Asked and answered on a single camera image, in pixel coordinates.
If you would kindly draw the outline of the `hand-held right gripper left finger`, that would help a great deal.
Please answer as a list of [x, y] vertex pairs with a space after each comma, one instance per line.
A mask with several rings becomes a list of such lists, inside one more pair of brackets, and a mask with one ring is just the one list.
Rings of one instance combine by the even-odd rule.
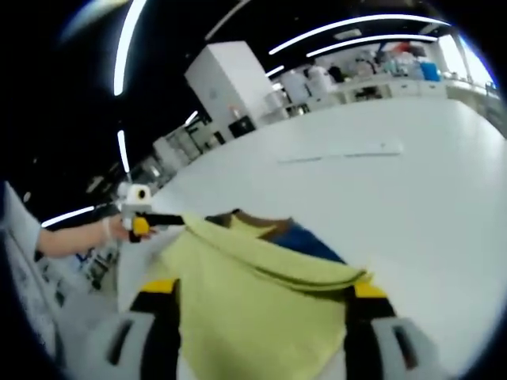
[[85, 340], [86, 379], [175, 379], [179, 281], [146, 283], [125, 312], [98, 318]]

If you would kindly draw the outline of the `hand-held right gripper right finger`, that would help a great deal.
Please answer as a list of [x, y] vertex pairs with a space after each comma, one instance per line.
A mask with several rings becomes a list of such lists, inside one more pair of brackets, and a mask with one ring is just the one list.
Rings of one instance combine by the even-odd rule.
[[446, 379], [436, 345], [387, 294], [371, 283], [347, 290], [345, 365], [348, 379]]

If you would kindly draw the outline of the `person's left hand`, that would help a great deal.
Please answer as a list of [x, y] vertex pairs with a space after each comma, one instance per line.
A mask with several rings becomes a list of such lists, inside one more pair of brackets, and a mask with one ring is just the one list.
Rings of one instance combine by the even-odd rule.
[[129, 240], [129, 231], [124, 227], [120, 214], [103, 218], [101, 230], [104, 242]]

